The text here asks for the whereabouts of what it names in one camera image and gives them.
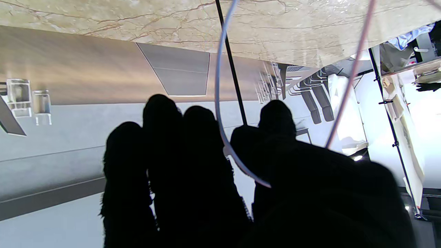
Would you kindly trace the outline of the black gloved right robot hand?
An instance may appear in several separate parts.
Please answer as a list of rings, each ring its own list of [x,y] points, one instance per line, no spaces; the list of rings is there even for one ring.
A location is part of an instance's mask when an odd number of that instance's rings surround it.
[[[105,248],[417,247],[393,174],[297,140],[282,101],[230,138],[242,163],[270,184],[255,184],[251,215],[212,111],[182,114],[156,94],[142,120],[121,123],[106,140]]]

